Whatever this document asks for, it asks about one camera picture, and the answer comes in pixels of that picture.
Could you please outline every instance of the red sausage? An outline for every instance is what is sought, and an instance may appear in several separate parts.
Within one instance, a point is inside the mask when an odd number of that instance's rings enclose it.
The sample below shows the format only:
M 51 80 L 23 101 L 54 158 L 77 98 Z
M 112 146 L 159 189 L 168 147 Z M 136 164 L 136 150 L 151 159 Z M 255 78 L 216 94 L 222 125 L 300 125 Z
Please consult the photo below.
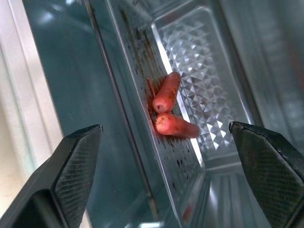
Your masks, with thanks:
M 182 138 L 197 138 L 200 133 L 197 125 L 169 113 L 159 114 L 156 118 L 155 126 L 160 134 Z
M 181 76 L 177 72 L 172 72 L 166 76 L 160 91 L 152 102 L 153 109 L 157 113 L 167 113 L 174 107 L 181 83 L 180 79 Z

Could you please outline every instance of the cooked sausage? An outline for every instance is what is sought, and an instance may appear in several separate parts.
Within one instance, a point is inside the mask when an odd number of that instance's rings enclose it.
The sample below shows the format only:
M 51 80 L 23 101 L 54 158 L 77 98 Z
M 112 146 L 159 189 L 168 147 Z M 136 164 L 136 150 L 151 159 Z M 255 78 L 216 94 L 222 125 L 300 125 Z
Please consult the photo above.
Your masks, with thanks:
M 174 107 L 181 83 L 180 79 L 181 76 L 177 72 L 172 72 L 166 76 L 161 89 L 152 102 L 153 109 L 157 113 L 167 113 Z
M 197 125 L 169 113 L 158 114 L 155 126 L 160 134 L 182 138 L 197 138 L 200 133 Z

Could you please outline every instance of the sausage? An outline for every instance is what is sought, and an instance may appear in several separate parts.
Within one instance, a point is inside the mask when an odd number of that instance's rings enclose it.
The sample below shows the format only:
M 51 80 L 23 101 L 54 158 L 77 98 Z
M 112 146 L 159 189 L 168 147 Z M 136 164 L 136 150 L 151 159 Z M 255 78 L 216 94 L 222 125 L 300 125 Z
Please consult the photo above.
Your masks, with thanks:
M 161 89 L 152 102 L 157 113 L 167 113 L 174 107 L 177 91 L 181 83 L 181 76 L 177 72 L 168 74 Z
M 182 138 L 197 138 L 200 133 L 197 125 L 169 113 L 158 114 L 155 127 L 160 134 Z

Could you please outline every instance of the hot dog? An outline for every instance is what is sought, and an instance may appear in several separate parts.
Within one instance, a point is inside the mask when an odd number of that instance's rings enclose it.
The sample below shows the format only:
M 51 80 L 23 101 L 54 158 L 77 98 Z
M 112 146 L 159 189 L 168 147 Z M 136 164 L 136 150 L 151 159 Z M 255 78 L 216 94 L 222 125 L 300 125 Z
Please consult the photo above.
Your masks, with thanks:
M 157 113 L 167 113 L 174 107 L 177 91 L 181 83 L 181 76 L 177 72 L 168 74 L 161 89 L 152 102 Z
M 169 113 L 158 114 L 155 127 L 160 134 L 182 138 L 197 138 L 200 133 L 197 125 Z

